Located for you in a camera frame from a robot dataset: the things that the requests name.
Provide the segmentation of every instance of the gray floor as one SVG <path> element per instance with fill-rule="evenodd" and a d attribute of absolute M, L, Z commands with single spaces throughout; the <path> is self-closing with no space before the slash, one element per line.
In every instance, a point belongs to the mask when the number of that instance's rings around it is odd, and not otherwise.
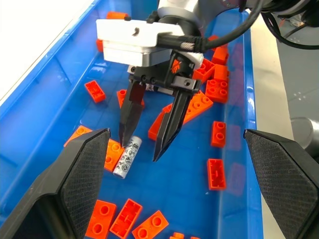
<path fill-rule="evenodd" d="M 289 22 L 282 35 L 294 29 Z M 319 45 L 319 28 L 306 27 L 288 38 L 299 44 Z M 277 42 L 290 118 L 319 121 L 319 50 L 300 50 Z"/>

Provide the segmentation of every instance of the orange logo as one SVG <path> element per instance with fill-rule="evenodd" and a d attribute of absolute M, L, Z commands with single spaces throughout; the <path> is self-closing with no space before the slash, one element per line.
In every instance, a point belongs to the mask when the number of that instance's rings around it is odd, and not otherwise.
<path fill-rule="evenodd" d="M 174 60 L 173 66 L 171 67 L 171 72 L 175 74 L 180 69 L 180 61 Z"/>

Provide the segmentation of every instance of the white battery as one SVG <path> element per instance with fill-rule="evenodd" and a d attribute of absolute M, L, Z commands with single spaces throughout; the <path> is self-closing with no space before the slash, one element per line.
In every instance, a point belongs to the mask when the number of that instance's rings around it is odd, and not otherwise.
<path fill-rule="evenodd" d="M 128 142 L 128 145 L 125 147 L 122 156 L 120 157 L 119 162 L 115 166 L 113 174 L 119 176 L 120 178 L 125 179 L 133 161 L 138 153 L 138 150 L 142 144 L 142 140 L 139 137 L 132 136 Z"/>

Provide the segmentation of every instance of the blue bin wall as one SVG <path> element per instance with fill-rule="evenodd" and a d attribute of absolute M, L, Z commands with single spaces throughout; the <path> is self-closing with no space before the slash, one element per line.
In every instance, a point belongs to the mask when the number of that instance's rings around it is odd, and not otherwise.
<path fill-rule="evenodd" d="M 105 62 L 97 52 L 95 21 L 110 10 L 145 19 L 155 8 L 155 0 L 93 2 L 0 107 L 0 225 L 37 175 L 57 158 L 78 125 L 109 127 L 112 139 L 118 140 L 120 109 L 115 91 L 127 87 L 127 67 Z M 208 29 L 224 35 L 246 17 L 230 10 Z M 99 199 L 116 203 L 117 212 L 128 197 L 141 203 L 144 210 L 137 225 L 160 209 L 170 225 L 158 238 L 168 238 L 175 231 L 203 239 L 262 238 L 260 191 L 242 138 L 245 128 L 256 128 L 250 32 L 231 42 L 228 49 L 228 103 L 214 103 L 185 124 L 171 148 L 153 164 L 154 143 L 147 130 L 172 98 L 146 93 L 146 108 L 136 130 L 143 139 L 139 157 L 126 180 L 105 173 Z M 107 95 L 101 104 L 94 104 L 84 89 L 93 79 Z M 224 149 L 209 145 L 214 120 L 227 122 Z M 207 191 L 208 158 L 224 160 L 225 192 Z"/>

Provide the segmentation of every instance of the blue plastic bin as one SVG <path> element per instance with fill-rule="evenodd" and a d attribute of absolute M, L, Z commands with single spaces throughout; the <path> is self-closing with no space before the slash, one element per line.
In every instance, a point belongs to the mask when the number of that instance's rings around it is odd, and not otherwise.
<path fill-rule="evenodd" d="M 156 2 L 93 2 L 0 107 L 0 225 L 79 125 L 109 127 L 111 138 L 119 140 L 116 91 L 127 88 L 127 66 L 106 62 L 97 52 L 95 21 L 111 10 L 145 19 L 156 9 Z M 207 34 L 224 35 L 246 17 L 247 13 L 227 11 Z M 148 130 L 172 97 L 146 92 L 146 106 L 134 134 L 143 140 L 141 149 L 125 180 L 105 172 L 99 194 L 100 200 L 117 205 L 117 213 L 128 198 L 141 204 L 143 210 L 133 228 L 161 210 L 169 226 L 157 238 L 167 239 L 173 232 L 201 239 L 263 237 L 260 191 L 242 137 L 245 128 L 256 128 L 250 32 L 231 42 L 228 49 L 228 103 L 214 103 L 185 124 L 157 163 L 152 162 L 155 143 L 148 139 Z M 98 104 L 84 87 L 93 79 L 107 96 Z M 227 123 L 223 149 L 210 146 L 214 120 Z M 224 160 L 227 189 L 223 192 L 208 190 L 209 158 Z M 117 237 L 109 233 L 109 238 Z"/>

